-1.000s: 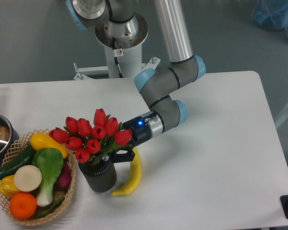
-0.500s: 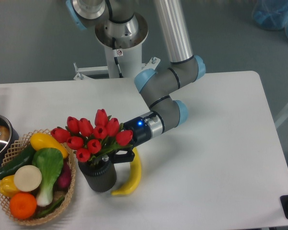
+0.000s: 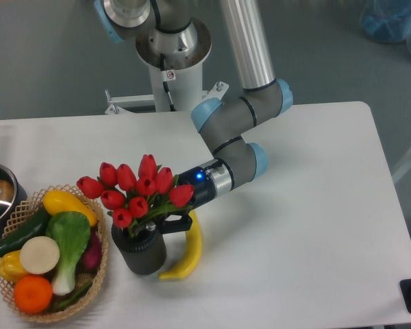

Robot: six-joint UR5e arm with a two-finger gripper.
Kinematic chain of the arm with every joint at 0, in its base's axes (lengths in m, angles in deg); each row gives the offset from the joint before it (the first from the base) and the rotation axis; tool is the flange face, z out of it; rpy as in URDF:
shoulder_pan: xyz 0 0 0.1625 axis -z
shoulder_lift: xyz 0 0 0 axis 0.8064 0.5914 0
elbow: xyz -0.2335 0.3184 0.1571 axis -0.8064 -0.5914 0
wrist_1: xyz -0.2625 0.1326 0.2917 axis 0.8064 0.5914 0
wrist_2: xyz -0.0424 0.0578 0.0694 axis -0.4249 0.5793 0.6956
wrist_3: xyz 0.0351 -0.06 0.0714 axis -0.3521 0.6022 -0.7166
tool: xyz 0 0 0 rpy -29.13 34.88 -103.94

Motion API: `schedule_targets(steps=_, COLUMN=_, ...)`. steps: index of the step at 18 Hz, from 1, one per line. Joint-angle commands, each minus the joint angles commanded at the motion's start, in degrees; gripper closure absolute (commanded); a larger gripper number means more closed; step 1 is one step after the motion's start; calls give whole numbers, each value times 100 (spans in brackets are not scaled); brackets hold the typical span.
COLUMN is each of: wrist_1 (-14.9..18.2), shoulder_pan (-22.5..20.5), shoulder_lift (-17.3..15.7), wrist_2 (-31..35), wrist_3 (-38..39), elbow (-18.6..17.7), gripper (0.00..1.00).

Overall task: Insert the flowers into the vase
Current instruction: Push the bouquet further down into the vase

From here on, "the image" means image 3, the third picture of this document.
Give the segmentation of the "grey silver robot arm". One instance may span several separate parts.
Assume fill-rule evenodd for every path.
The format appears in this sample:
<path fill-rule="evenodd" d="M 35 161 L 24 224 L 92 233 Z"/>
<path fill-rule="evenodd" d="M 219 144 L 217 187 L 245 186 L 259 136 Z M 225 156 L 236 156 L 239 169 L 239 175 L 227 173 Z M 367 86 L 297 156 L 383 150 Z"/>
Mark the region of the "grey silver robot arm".
<path fill-rule="evenodd" d="M 292 106 L 293 95 L 276 78 L 256 1 L 222 1 L 230 43 L 244 93 L 223 103 L 226 85 L 202 89 L 202 64 L 211 50 L 207 27 L 175 1 L 96 1 L 95 10 L 114 42 L 135 38 L 148 66 L 158 112 L 189 112 L 212 154 L 209 162 L 182 173 L 170 193 L 149 198 L 134 216 L 136 234 L 151 222 L 161 233 L 188 230 L 188 211 L 262 175 L 268 158 L 242 134 Z"/>

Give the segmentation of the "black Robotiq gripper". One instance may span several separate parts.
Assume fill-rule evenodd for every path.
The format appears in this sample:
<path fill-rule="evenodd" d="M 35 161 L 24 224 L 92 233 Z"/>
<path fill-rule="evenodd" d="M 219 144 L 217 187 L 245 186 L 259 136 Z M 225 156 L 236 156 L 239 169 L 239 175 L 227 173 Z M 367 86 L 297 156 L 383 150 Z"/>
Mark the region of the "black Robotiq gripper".
<path fill-rule="evenodd" d="M 193 195 L 189 204 L 193 209 L 211 202 L 217 196 L 215 183 L 202 167 L 194 167 L 179 174 L 178 184 L 192 185 Z M 145 229 L 150 232 L 156 230 L 160 234 L 186 232 L 191 229 L 192 218 L 188 213 L 177 212 L 175 216 L 176 219 L 169 219 L 170 215 L 158 215 L 145 224 Z"/>

